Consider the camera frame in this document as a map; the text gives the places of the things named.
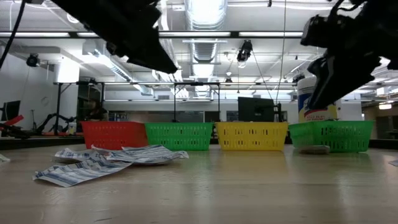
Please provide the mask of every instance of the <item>red basket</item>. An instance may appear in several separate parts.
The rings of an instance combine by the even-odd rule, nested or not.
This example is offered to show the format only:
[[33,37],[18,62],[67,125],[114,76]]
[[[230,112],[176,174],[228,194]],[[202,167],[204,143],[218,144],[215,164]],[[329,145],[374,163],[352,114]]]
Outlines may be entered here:
[[121,150],[124,147],[148,145],[145,124],[138,122],[81,122],[87,149],[91,145],[102,149]]

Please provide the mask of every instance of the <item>computer monitor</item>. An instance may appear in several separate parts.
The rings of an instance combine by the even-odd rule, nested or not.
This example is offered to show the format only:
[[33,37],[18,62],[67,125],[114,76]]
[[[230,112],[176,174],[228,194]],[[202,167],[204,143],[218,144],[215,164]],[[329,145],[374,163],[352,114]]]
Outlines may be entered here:
[[9,121],[18,117],[21,101],[6,102],[1,108],[1,121]]
[[240,121],[274,122],[274,100],[238,97]]

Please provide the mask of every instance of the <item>table surface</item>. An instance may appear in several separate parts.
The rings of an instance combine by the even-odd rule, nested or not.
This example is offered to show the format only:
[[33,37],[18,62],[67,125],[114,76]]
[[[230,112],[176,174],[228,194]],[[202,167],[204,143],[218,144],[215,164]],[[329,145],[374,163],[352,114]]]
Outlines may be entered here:
[[[1,151],[0,223],[398,223],[398,151],[188,152],[70,188],[39,180],[65,146]],[[69,146],[83,149],[84,146]]]

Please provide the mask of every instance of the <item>plastic basket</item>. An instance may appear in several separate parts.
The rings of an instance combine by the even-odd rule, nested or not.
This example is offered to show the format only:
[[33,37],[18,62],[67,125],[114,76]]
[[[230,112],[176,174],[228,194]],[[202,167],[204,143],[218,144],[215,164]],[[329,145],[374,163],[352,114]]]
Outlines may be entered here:
[[222,150],[281,151],[288,123],[218,122],[216,127]]
[[294,147],[330,146],[331,152],[366,152],[373,121],[311,121],[289,126]]
[[149,144],[177,151],[209,149],[213,123],[146,123]]
[[87,149],[91,145],[110,150],[148,145],[145,125],[138,122],[85,121],[81,122]]

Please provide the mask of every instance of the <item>yellow basket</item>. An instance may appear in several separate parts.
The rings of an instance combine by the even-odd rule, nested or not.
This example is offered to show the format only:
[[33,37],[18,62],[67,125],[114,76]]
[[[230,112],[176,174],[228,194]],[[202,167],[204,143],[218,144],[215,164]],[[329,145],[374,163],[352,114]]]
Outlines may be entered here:
[[288,123],[217,122],[218,142],[222,150],[284,149]]

